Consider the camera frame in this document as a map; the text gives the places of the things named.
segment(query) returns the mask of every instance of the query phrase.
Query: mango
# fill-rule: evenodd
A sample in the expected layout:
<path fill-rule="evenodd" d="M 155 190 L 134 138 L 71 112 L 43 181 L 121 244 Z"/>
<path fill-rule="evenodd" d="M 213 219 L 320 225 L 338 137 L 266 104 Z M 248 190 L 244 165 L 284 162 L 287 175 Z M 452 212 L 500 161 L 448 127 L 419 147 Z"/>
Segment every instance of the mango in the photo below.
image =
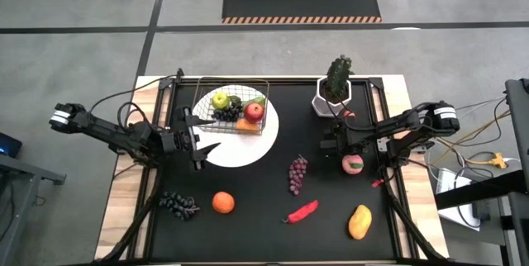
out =
<path fill-rule="evenodd" d="M 354 239 L 361 240 L 367 234 L 372 220 L 371 210 L 364 205 L 359 205 L 349 219 L 349 234 Z"/>

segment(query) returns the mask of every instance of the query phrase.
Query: black and orange striped mat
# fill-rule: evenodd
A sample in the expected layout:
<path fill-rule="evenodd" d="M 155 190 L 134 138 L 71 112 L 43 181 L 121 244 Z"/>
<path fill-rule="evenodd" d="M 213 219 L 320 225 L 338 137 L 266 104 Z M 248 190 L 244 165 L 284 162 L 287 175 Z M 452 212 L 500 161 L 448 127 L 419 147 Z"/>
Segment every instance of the black and orange striped mat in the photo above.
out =
<path fill-rule="evenodd" d="M 222 23 L 381 22 L 377 0 L 224 0 Z"/>

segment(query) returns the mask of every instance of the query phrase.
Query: metal basket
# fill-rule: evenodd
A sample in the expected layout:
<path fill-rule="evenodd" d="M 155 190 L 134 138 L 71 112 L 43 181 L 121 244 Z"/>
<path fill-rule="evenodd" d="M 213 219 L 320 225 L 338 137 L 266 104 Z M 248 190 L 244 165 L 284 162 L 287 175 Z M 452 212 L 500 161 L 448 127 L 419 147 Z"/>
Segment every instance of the metal basket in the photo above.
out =
<path fill-rule="evenodd" d="M 205 121 L 215 121 L 215 123 L 209 125 L 199 126 L 203 131 L 261 135 L 266 126 L 269 90 L 270 83 L 262 79 L 201 77 L 197 82 L 193 99 L 193 114 Z M 257 130 L 238 129 L 236 122 L 214 120 L 212 115 L 215 108 L 211 103 L 211 99 L 215 93 L 219 92 L 223 92 L 228 96 L 240 97 L 243 104 L 256 97 L 264 97 L 264 116 L 263 119 L 256 123 Z M 244 112 L 240 114 L 239 119 L 243 117 Z"/>

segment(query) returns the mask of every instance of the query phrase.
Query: potted plant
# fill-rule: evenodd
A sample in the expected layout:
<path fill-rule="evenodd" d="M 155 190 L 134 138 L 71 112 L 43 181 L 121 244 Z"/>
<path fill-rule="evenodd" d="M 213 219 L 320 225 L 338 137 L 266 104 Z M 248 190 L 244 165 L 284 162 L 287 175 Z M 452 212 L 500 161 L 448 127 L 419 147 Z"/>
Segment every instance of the potted plant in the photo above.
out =
<path fill-rule="evenodd" d="M 327 76 L 317 80 L 312 107 L 319 117 L 334 117 L 351 99 L 350 59 L 341 55 L 332 62 Z"/>

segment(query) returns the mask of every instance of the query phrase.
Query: dark grapes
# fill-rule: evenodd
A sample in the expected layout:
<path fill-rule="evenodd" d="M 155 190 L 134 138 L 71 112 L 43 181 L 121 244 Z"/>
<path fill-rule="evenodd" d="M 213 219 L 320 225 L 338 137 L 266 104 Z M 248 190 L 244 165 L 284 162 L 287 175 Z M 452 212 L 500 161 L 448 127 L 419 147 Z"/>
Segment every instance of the dark grapes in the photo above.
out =
<path fill-rule="evenodd" d="M 240 103 L 232 103 L 224 109 L 216 109 L 213 111 L 212 119 L 217 121 L 236 122 L 243 111 Z"/>
<path fill-rule="evenodd" d="M 181 221 L 191 219 L 200 210 L 192 197 L 184 198 L 176 192 L 164 192 L 158 204 L 161 207 L 167 207 L 169 212 L 173 213 L 174 217 Z"/>
<path fill-rule="evenodd" d="M 288 168 L 289 190 L 294 196 L 299 194 L 304 174 L 307 172 L 307 164 L 308 161 L 299 155 L 299 158 L 295 159 Z"/>

